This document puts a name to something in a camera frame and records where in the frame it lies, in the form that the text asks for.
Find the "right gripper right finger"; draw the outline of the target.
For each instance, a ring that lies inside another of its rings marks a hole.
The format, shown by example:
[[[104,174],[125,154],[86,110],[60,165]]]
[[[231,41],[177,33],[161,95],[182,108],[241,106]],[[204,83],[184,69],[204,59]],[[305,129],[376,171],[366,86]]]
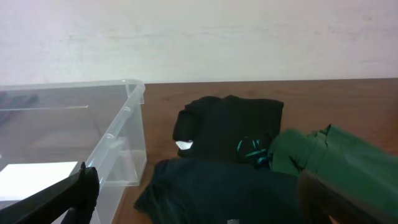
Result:
[[[303,218],[309,224],[382,222],[375,213],[343,196],[309,170],[300,174],[297,195]]]

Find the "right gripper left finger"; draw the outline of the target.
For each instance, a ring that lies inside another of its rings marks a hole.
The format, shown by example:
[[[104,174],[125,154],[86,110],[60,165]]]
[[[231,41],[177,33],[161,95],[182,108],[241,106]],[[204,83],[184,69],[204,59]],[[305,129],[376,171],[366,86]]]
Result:
[[[100,192],[95,167],[83,162],[80,170],[1,210],[1,224],[48,224],[64,215],[62,223],[89,224]]]

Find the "green garment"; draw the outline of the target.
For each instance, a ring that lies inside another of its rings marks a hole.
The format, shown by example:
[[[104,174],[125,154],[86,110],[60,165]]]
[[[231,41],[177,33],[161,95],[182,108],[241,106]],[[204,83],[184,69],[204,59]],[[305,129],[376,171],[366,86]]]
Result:
[[[397,156],[337,127],[280,133],[269,146],[273,171],[309,170],[382,212],[397,217]]]

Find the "clear plastic storage bin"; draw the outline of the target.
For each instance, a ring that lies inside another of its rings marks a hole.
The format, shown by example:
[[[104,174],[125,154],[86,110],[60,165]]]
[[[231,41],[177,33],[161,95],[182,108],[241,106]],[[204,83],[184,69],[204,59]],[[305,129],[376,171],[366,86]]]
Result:
[[[8,164],[84,162],[99,195],[91,221],[111,223],[147,162],[139,80],[1,87],[1,171]]]

